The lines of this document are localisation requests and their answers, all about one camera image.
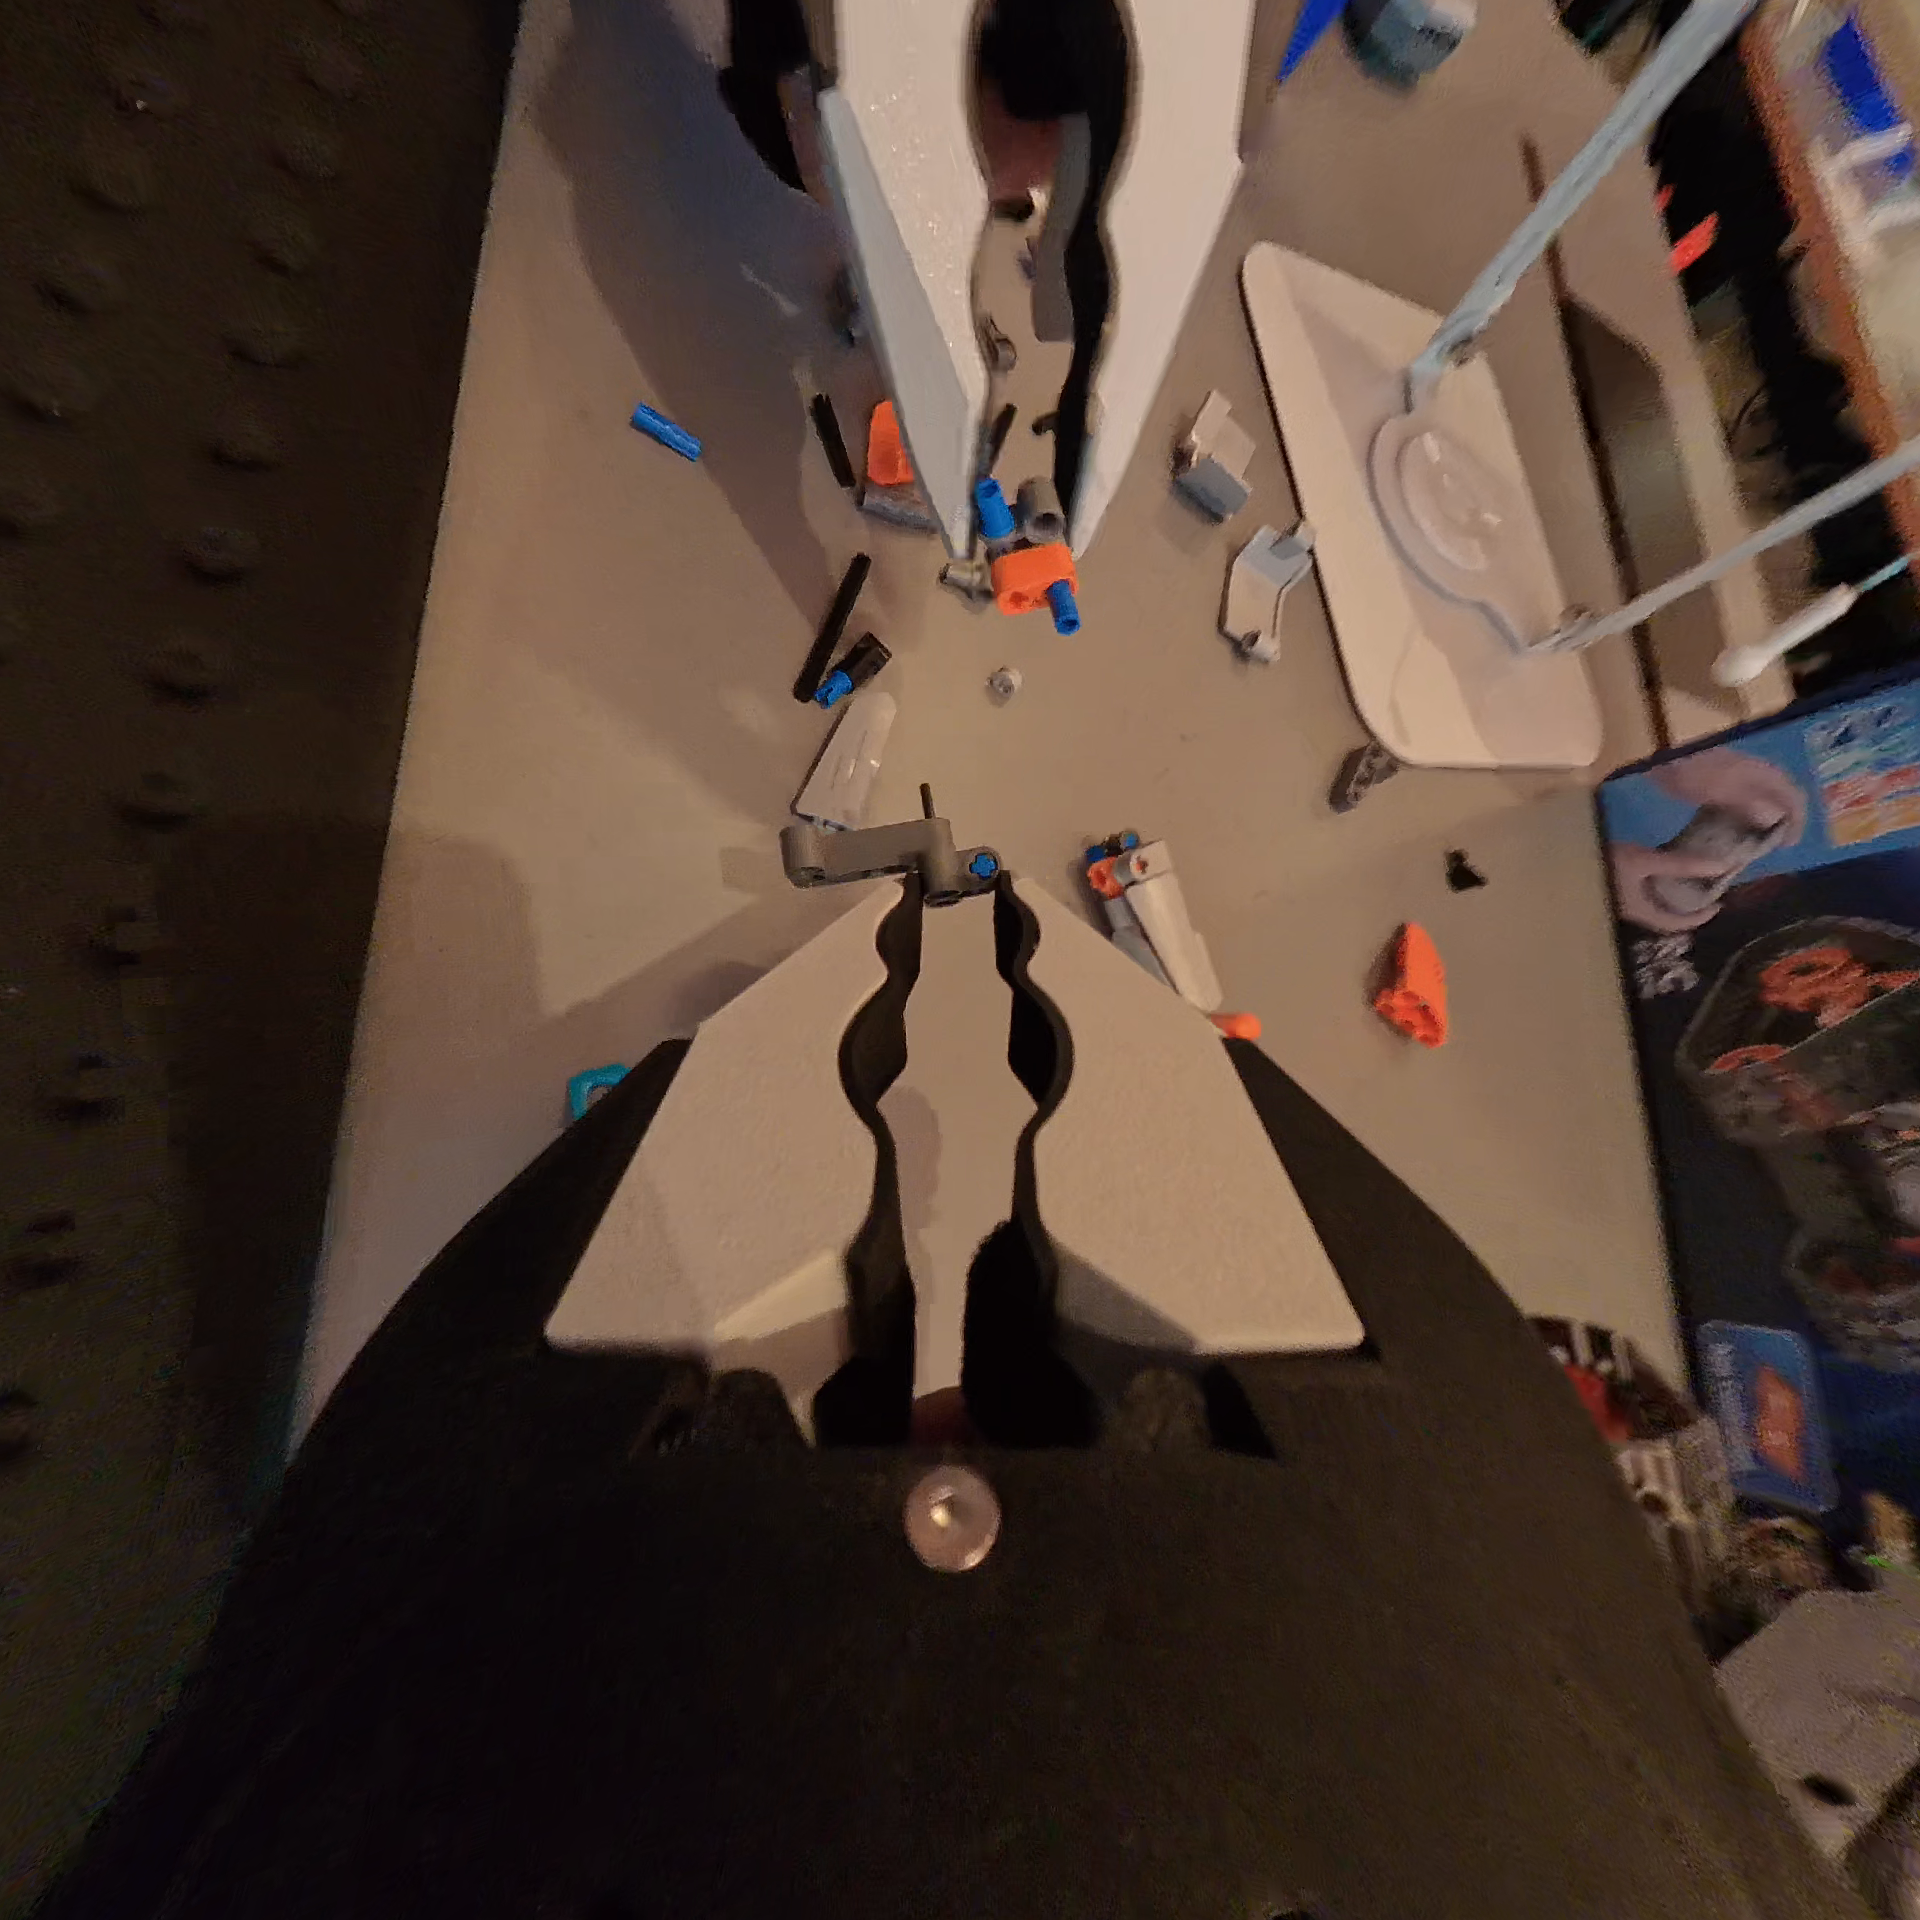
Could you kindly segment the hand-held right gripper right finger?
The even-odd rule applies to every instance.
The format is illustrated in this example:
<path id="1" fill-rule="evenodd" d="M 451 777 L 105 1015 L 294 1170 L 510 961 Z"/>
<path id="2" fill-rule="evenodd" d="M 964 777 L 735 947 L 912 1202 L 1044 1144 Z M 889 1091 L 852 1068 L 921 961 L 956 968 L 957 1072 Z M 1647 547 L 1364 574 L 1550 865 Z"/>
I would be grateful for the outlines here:
<path id="1" fill-rule="evenodd" d="M 1040 1336 L 1104 1402 L 1142 1369 L 1347 1359 L 1364 1330 L 1211 1022 L 1032 881 L 1001 881 L 1012 1223 Z"/>

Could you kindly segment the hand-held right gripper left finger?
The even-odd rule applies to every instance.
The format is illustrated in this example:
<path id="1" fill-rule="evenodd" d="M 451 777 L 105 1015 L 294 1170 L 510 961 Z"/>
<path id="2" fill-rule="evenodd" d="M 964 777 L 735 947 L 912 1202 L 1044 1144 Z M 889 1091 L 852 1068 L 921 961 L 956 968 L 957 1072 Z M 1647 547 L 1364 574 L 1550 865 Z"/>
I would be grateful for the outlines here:
<path id="1" fill-rule="evenodd" d="M 851 910 L 711 1015 L 571 1268 L 543 1337 L 776 1380 L 817 1430 L 908 1430 L 919 1291 L 897 1145 L 924 888 Z"/>

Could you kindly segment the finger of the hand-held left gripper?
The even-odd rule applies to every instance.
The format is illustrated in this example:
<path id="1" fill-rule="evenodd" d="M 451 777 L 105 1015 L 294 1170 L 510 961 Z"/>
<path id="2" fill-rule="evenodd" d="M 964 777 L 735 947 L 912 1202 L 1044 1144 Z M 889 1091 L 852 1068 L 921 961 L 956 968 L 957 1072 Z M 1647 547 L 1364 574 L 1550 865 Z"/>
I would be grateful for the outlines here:
<path id="1" fill-rule="evenodd" d="M 1060 148 L 1028 242 L 1031 329 L 1060 347 L 1051 486 L 1087 553 L 1241 178 L 1256 6 L 1041 6 Z"/>
<path id="2" fill-rule="evenodd" d="M 905 456 L 948 561 L 964 561 L 993 398 L 976 313 L 989 226 L 976 113 L 981 6 L 815 12 L 827 195 Z"/>

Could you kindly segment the dark grey crank liftarm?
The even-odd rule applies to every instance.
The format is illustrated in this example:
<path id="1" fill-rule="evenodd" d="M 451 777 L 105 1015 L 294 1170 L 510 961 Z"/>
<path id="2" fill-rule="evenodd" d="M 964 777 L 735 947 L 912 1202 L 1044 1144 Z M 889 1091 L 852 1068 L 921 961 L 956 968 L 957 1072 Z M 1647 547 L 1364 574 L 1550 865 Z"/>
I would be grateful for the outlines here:
<path id="1" fill-rule="evenodd" d="M 798 890 L 867 881 L 917 882 L 926 908 L 987 897 L 1006 876 L 993 849 L 964 849 L 936 810 L 933 786 L 919 786 L 919 817 L 870 827 L 825 827 L 793 820 L 780 831 L 784 878 Z"/>

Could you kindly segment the pale wooden book stand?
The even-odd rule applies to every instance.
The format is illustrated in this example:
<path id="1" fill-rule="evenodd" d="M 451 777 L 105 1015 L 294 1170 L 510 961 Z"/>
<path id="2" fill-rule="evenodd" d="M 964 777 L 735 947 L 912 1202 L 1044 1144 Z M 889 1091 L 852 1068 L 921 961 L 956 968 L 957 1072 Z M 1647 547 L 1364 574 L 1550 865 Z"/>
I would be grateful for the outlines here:
<path id="1" fill-rule="evenodd" d="M 1368 736 L 1425 770 L 1579 774 L 1600 754 L 1581 654 L 1916 474 L 1917 442 L 1596 616 L 1565 598 L 1478 340 L 1521 276 L 1752 6 L 1692 6 L 1445 315 L 1253 247 L 1238 291 L 1342 680 Z"/>

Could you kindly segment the grey panel assembly orange ends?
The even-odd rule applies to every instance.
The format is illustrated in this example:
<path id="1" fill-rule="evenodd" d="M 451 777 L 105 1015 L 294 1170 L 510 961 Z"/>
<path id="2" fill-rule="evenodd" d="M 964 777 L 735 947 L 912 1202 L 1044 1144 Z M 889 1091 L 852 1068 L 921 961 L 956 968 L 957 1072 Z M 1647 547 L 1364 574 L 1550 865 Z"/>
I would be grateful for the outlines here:
<path id="1" fill-rule="evenodd" d="M 1223 1039 L 1260 1042 L 1256 1015 L 1227 1011 L 1167 842 L 1116 832 L 1084 850 L 1081 872 L 1118 952 L 1207 1018 Z"/>

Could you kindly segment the grey blue angled panel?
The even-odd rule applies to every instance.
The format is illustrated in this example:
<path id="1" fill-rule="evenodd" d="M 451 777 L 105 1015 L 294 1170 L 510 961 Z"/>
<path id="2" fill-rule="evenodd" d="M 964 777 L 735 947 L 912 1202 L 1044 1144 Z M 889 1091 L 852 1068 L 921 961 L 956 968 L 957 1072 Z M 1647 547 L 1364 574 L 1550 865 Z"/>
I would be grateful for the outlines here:
<path id="1" fill-rule="evenodd" d="M 1223 392 L 1209 392 L 1173 451 L 1173 488 L 1214 524 L 1231 521 L 1248 503 L 1254 439 Z"/>

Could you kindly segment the orange wedge brick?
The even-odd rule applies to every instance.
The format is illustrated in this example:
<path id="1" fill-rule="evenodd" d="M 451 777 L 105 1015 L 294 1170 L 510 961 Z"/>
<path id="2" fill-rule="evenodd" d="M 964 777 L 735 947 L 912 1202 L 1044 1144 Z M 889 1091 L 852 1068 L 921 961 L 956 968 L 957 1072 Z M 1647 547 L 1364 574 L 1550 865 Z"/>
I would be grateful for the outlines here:
<path id="1" fill-rule="evenodd" d="M 1375 1018 L 1403 1040 L 1421 1050 L 1448 1042 L 1448 969 L 1421 924 L 1399 927 L 1382 954 L 1371 1004 Z"/>

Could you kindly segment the grey curved panel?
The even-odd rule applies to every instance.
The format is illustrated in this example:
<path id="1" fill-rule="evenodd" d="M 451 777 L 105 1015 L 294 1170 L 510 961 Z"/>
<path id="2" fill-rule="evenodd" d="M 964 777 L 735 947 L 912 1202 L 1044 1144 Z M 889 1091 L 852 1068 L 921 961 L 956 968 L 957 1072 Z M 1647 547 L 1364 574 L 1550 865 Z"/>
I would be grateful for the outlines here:
<path id="1" fill-rule="evenodd" d="M 1217 635 L 1238 662 L 1271 666 L 1279 657 L 1287 598 L 1312 577 L 1315 529 L 1299 519 L 1287 530 L 1260 526 L 1233 555 L 1223 586 Z"/>

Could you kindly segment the long black axle rod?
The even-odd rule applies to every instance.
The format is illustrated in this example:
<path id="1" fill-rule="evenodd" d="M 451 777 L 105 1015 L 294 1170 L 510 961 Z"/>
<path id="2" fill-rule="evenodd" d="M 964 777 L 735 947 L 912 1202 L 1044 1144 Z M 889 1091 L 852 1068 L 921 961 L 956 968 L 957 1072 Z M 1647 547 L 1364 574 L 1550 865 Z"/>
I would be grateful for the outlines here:
<path id="1" fill-rule="evenodd" d="M 817 699 L 827 675 L 838 657 L 844 635 L 848 632 L 848 623 L 852 617 L 852 610 L 857 608 L 857 599 L 870 577 L 870 570 L 872 559 L 867 551 L 854 551 L 844 574 L 838 577 L 827 610 L 822 612 L 822 623 L 791 686 L 791 697 L 798 705 L 814 705 Z"/>

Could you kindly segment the white curved panel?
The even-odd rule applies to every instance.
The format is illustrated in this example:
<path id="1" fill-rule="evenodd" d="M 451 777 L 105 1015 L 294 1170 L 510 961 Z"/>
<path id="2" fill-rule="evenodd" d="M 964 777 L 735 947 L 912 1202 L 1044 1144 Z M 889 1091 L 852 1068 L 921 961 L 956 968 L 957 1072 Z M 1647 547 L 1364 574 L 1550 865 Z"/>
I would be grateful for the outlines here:
<path id="1" fill-rule="evenodd" d="M 791 802 L 798 824 L 827 832 L 854 832 L 868 824 L 895 715 L 895 697 L 878 686 L 854 690 L 832 710 L 832 728 Z"/>

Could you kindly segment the dark blue toy box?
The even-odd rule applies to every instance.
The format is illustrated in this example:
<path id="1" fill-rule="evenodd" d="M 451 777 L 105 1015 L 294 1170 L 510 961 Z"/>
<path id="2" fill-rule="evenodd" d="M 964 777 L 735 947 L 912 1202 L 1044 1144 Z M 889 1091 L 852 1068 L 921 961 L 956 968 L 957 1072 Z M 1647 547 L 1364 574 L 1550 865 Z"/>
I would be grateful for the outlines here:
<path id="1" fill-rule="evenodd" d="M 1596 798 L 1692 1380 L 1737 1500 L 1917 1497 L 1916 671 Z"/>

